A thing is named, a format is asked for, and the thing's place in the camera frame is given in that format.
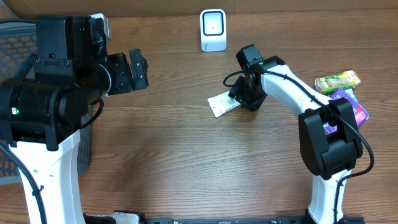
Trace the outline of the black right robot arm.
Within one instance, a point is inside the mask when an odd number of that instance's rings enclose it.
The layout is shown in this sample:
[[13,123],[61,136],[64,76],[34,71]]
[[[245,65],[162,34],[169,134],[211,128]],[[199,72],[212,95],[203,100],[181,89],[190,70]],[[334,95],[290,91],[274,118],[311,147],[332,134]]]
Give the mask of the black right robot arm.
[[363,155],[351,103],[316,92],[282,59],[262,57],[253,44],[243,47],[236,59],[241,71],[229,97],[254,112],[273,96],[298,119],[300,154],[313,175],[312,199],[302,223],[364,223],[363,217],[342,212],[345,183]]

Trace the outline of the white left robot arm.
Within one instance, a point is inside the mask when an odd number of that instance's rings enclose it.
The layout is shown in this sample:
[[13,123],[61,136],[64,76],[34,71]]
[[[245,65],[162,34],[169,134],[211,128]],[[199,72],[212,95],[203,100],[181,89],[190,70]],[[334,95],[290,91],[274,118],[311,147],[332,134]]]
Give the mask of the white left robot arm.
[[31,223],[141,224],[141,213],[83,213],[78,151],[83,121],[104,97],[148,87],[139,49],[109,54],[109,22],[102,13],[35,20],[37,51],[1,84],[1,150],[22,174]]

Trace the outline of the teal snack packet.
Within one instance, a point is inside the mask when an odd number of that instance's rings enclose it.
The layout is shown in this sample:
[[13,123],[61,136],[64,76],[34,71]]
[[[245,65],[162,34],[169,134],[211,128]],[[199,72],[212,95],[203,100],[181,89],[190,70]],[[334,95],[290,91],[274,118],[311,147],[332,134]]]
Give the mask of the teal snack packet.
[[357,99],[357,97],[355,96],[354,91],[353,91],[352,88],[344,89],[344,91],[347,93],[347,95],[349,95],[350,97],[352,97],[352,99],[354,99],[356,102],[358,102],[358,99]]

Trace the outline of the green tea carton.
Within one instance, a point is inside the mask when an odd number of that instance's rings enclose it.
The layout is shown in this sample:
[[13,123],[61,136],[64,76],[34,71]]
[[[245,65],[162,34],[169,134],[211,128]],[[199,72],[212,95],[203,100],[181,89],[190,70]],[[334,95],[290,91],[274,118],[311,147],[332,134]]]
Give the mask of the green tea carton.
[[360,78],[353,70],[348,70],[336,75],[329,75],[315,79],[314,87],[323,95],[330,95],[338,88],[356,88],[361,83]]

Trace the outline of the purple snack packet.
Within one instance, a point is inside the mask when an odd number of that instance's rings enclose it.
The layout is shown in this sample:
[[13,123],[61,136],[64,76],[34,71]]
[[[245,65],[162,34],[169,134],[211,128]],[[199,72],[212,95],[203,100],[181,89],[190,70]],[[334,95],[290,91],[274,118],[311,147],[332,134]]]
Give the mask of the purple snack packet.
[[358,127],[361,127],[363,123],[369,119],[370,113],[359,102],[356,102],[354,99],[352,99],[352,97],[347,95],[344,89],[338,88],[330,95],[330,98],[332,100],[345,98],[351,103],[353,107],[356,124]]

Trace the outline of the white cream tube gold cap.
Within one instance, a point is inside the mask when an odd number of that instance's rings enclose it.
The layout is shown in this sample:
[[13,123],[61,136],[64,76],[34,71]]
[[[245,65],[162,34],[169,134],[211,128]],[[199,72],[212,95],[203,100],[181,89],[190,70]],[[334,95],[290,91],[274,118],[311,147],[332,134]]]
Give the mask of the white cream tube gold cap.
[[217,96],[207,99],[207,102],[212,110],[215,118],[223,116],[227,112],[240,106],[240,103],[229,96],[229,91],[226,91]]

